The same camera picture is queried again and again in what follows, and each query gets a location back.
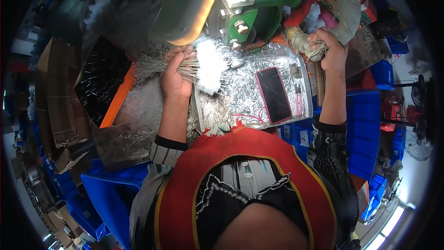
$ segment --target red phone case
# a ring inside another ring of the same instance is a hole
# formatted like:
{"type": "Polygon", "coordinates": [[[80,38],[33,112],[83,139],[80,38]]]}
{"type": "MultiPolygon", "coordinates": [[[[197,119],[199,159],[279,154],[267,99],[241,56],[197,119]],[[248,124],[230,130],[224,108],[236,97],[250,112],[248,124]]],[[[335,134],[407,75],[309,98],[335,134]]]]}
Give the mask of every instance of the red phone case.
{"type": "Polygon", "coordinates": [[[278,123],[280,123],[280,122],[283,122],[283,121],[288,120],[289,118],[291,118],[292,115],[293,115],[293,113],[292,113],[291,108],[290,108],[290,102],[288,101],[287,92],[285,91],[284,82],[282,81],[282,77],[281,77],[281,73],[279,72],[279,69],[278,69],[277,67],[271,67],[271,68],[261,69],[261,70],[258,70],[258,71],[256,72],[256,75],[255,75],[255,76],[256,76],[256,82],[258,83],[258,86],[259,86],[259,91],[261,92],[262,100],[264,101],[264,104],[265,104],[265,110],[267,111],[267,116],[268,116],[268,119],[270,120],[270,124],[275,125],[275,124],[278,124],[278,123]],[[268,107],[267,107],[267,102],[266,102],[265,99],[264,99],[264,93],[263,93],[263,91],[262,91],[261,83],[259,82],[259,79],[258,79],[258,73],[260,73],[260,72],[262,72],[262,71],[264,71],[264,70],[268,70],[268,69],[276,69],[277,74],[279,75],[279,80],[281,81],[282,88],[283,88],[284,93],[285,93],[285,98],[287,99],[288,109],[290,109],[290,116],[288,116],[287,118],[282,119],[282,120],[280,120],[280,121],[277,121],[277,122],[272,122],[271,119],[270,119],[270,115],[269,115],[269,111],[268,111],[268,107]]]}

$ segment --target white label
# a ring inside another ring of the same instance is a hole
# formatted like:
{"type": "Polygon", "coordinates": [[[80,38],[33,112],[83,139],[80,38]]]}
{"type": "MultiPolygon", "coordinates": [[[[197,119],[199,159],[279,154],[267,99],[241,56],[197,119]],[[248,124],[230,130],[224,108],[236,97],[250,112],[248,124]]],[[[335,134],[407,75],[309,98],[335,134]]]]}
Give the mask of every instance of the white label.
{"type": "Polygon", "coordinates": [[[308,131],[299,131],[301,146],[308,147],[308,131]]]}
{"type": "Polygon", "coordinates": [[[289,125],[284,125],[284,136],[285,136],[285,138],[290,139],[290,126],[289,125]]]}
{"type": "Polygon", "coordinates": [[[83,212],[83,215],[85,215],[86,218],[89,218],[91,214],[86,210],[83,212]]]}

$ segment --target green machine part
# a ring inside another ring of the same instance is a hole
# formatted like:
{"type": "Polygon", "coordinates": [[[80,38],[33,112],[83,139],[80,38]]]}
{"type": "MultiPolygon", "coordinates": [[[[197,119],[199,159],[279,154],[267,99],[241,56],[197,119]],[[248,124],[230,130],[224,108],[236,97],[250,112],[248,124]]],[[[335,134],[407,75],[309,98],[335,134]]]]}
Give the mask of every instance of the green machine part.
{"type": "Polygon", "coordinates": [[[226,21],[228,42],[236,38],[238,42],[245,42],[254,27],[257,37],[268,41],[278,29],[282,20],[282,6],[298,7],[303,0],[254,0],[252,6],[245,7],[242,14],[231,14],[226,21]],[[234,24],[243,20],[248,26],[248,32],[239,34],[234,24]]]}

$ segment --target pink scissors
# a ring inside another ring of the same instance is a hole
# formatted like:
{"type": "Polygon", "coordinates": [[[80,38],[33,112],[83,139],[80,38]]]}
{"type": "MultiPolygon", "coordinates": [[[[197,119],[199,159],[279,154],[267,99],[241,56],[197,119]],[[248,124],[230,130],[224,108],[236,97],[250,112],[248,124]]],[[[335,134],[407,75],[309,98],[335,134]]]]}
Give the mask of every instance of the pink scissors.
{"type": "Polygon", "coordinates": [[[302,115],[302,91],[298,84],[295,85],[296,90],[296,115],[302,115]]]}

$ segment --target red apron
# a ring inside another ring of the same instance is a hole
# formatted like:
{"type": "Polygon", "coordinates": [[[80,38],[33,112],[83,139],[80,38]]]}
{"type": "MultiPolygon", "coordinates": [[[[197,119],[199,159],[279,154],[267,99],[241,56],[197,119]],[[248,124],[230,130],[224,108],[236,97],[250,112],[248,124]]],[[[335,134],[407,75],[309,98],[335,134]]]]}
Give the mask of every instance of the red apron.
{"type": "Polygon", "coordinates": [[[264,131],[240,124],[219,137],[202,135],[177,160],[162,187],[154,216],[156,248],[200,249],[196,229],[196,195],[203,178],[233,156],[269,159],[280,174],[291,172],[290,184],[299,198],[307,222],[310,249],[332,249],[336,240],[336,214],[322,181],[301,161],[294,147],[264,131]]]}

